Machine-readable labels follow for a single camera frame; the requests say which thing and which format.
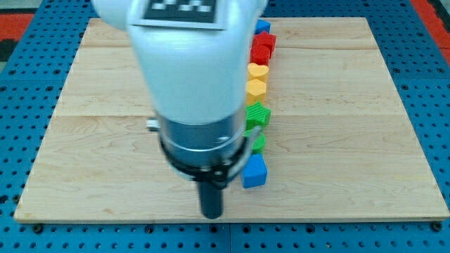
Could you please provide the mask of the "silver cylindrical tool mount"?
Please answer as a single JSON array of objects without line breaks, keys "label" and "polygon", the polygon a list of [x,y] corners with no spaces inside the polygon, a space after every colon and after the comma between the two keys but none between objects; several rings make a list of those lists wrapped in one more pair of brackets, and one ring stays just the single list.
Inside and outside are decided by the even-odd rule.
[{"label": "silver cylindrical tool mount", "polygon": [[219,121],[182,124],[160,115],[146,120],[149,131],[158,134],[162,153],[180,176],[204,182],[221,190],[245,168],[262,127],[245,136],[245,109]]}]

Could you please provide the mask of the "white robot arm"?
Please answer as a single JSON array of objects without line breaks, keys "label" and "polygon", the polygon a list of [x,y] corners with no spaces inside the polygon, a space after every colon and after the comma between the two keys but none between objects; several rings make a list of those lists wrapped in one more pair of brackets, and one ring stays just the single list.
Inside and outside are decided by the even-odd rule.
[{"label": "white robot arm", "polygon": [[260,136],[246,128],[252,37],[265,1],[93,0],[97,15],[127,33],[145,78],[169,164],[195,181],[202,214],[223,212],[222,191]]}]

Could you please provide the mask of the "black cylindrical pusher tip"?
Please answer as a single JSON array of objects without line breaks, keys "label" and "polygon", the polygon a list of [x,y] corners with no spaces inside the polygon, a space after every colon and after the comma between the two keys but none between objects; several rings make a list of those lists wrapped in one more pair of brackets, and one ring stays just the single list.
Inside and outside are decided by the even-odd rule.
[{"label": "black cylindrical pusher tip", "polygon": [[217,219],[223,213],[223,195],[220,186],[213,182],[198,182],[198,197],[204,217]]}]

